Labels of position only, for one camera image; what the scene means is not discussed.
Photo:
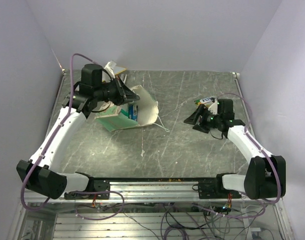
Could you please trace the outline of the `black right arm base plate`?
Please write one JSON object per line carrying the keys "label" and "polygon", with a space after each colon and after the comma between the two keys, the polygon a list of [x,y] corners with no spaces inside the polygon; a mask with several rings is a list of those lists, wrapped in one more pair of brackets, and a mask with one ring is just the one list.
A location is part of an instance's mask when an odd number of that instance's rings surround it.
{"label": "black right arm base plate", "polygon": [[242,195],[235,190],[221,188],[216,180],[201,181],[192,185],[192,189],[198,193],[201,200],[210,199],[240,199]]}

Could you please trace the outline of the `green snack packet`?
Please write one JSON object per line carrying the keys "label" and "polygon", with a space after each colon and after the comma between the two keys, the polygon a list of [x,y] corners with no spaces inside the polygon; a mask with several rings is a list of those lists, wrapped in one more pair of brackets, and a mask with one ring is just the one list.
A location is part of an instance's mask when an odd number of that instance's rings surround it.
{"label": "green snack packet", "polygon": [[205,97],[201,99],[197,99],[194,101],[194,103],[199,106],[199,105],[204,105],[206,107],[211,106],[216,100],[215,96],[210,96],[210,97]]}

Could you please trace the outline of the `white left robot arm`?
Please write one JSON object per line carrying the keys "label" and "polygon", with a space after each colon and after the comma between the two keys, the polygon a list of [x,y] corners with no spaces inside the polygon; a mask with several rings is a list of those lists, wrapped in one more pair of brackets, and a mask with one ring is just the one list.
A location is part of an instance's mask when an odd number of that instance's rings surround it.
{"label": "white left robot arm", "polygon": [[91,177],[82,173],[60,173],[58,168],[73,135],[87,120],[99,102],[110,102],[116,106],[140,100],[114,75],[103,82],[103,74],[109,72],[101,65],[86,64],[81,78],[73,83],[65,98],[59,116],[47,137],[30,157],[20,160],[16,170],[22,180],[20,197],[31,190],[49,199],[58,199],[64,193],[77,192],[82,198],[90,198],[95,191]]}

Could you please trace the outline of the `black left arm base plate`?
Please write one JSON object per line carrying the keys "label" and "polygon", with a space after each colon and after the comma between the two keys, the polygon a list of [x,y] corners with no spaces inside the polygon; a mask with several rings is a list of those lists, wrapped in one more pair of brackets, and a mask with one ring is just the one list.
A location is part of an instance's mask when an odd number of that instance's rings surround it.
{"label": "black left arm base plate", "polygon": [[108,200],[111,190],[110,183],[98,177],[91,177],[85,190],[82,193],[68,192],[64,194],[65,200]]}

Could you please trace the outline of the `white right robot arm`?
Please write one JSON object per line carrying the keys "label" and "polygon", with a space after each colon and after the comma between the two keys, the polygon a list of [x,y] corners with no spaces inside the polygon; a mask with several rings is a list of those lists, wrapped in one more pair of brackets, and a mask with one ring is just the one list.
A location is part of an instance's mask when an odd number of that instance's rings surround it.
{"label": "white right robot arm", "polygon": [[248,164],[245,175],[218,174],[212,189],[214,194],[224,198],[230,191],[236,191],[252,200],[282,198],[286,194],[286,161],[266,150],[246,124],[235,118],[233,100],[208,97],[198,100],[196,105],[197,109],[184,123],[205,134],[217,129],[238,148]]}

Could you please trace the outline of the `green printed paper bag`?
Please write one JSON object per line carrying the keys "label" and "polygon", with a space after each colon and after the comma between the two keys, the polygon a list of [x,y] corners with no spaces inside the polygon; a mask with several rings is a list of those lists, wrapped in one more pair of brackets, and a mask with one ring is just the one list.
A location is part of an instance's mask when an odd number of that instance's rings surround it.
{"label": "green printed paper bag", "polygon": [[[142,85],[130,89],[139,95],[140,100],[120,106],[107,102],[95,116],[95,120],[109,132],[156,125],[160,119],[158,102],[150,93]],[[137,121],[129,119],[128,106],[132,104],[137,105]]]}

